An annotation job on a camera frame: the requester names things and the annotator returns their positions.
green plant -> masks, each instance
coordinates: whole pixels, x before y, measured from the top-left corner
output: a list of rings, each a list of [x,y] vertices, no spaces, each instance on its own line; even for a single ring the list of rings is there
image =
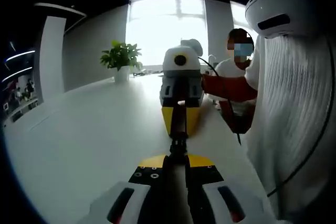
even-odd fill
[[[104,55],[101,56],[100,63],[107,65],[107,68],[117,68],[118,71],[123,66],[140,69],[142,63],[136,58],[141,55],[141,49],[137,49],[137,46],[113,40],[111,50],[102,51]]]

dark hair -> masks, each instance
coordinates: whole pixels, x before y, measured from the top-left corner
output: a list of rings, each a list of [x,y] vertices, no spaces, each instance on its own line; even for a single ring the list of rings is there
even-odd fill
[[[238,38],[238,37],[240,37],[240,38],[244,37],[244,43],[252,44],[253,45],[253,50],[254,50],[254,42],[253,42],[253,39],[251,37],[251,34],[249,34],[247,31],[245,31],[242,28],[232,29],[229,32],[227,40],[232,40],[232,39],[235,39],[235,38]]]

person's arm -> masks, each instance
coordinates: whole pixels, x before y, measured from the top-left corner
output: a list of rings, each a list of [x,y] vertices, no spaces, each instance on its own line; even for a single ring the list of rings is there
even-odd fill
[[[257,97],[257,90],[251,88],[245,77],[227,78],[218,76],[202,76],[205,93],[217,97],[229,98],[234,102],[244,102]]]

white flower pot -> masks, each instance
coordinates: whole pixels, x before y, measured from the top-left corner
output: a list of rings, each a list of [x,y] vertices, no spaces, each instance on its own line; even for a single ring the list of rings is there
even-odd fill
[[[117,70],[114,70],[114,81],[116,83],[127,82],[130,79],[130,66],[123,66]]]

face mask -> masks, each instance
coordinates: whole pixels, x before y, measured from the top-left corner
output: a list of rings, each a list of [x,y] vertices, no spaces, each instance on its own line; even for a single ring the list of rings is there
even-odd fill
[[[236,56],[250,56],[253,53],[252,44],[235,43],[235,57]]]

